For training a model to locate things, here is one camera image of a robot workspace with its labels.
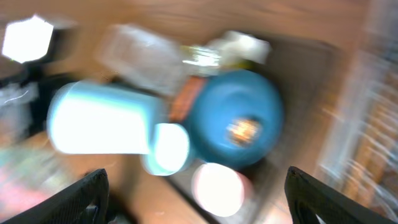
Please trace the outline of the blue plate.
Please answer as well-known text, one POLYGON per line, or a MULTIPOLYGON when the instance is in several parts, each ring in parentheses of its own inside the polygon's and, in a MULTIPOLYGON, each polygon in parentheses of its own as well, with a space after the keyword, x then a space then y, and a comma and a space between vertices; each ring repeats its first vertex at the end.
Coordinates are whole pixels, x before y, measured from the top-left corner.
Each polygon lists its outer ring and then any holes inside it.
POLYGON ((183 125, 200 159, 233 169, 261 160, 276 144, 284 125, 284 106, 276 86, 249 70, 210 78, 198 94, 183 125), (230 128, 240 119, 259 130, 250 143, 236 144, 230 128))

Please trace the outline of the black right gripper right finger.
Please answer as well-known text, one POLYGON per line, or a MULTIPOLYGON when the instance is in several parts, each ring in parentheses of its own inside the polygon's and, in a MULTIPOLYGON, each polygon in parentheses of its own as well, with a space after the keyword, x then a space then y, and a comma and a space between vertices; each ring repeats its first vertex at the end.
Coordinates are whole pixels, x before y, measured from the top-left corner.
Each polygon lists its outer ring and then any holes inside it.
POLYGON ((394 224, 295 166, 287 171, 284 190, 294 224, 394 224))

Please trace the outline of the brown food scraps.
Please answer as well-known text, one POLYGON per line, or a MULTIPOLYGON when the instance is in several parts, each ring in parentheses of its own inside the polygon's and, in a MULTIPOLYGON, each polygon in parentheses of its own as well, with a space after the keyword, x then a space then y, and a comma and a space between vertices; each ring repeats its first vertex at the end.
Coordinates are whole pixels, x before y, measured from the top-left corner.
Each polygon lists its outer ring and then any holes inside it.
POLYGON ((252 144, 261 132, 262 125, 255 119, 239 118, 227 127, 227 137, 230 142, 246 147, 252 144))

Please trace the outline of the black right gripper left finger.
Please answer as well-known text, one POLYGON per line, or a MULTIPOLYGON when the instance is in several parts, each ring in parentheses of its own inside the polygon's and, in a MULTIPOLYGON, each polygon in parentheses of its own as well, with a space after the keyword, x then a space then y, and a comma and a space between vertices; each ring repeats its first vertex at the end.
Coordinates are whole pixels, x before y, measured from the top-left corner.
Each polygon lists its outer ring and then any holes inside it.
POLYGON ((8 224, 105 223, 109 182, 97 169, 44 202, 6 220, 8 224))

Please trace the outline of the light blue cup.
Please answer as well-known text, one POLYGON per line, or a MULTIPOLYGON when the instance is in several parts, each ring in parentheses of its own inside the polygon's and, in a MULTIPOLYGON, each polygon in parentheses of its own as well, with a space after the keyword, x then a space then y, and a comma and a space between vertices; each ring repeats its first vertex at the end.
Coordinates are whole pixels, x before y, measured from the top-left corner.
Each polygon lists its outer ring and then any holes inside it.
POLYGON ((52 146, 65 154, 148 154, 164 116, 159 97, 80 81, 56 92, 46 129, 52 146))

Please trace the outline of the orange carrot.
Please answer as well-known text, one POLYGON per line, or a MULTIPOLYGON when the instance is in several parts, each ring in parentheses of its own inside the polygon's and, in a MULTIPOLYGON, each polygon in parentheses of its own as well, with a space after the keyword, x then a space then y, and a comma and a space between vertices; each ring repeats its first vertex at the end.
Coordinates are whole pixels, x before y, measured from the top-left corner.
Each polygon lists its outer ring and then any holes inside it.
POLYGON ((184 83, 180 92, 171 103, 169 111, 169 120, 171 122, 179 123, 187 117, 206 81, 206 78, 193 76, 184 83))

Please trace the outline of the pink cup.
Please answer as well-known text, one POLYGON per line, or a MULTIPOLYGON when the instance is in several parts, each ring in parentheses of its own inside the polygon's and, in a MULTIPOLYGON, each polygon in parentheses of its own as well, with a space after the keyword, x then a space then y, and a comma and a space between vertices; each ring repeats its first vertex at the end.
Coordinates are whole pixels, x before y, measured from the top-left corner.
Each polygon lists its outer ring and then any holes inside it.
POLYGON ((205 211, 217 217, 230 217, 251 198, 252 183, 229 167, 206 163, 193 173, 191 192, 205 211))

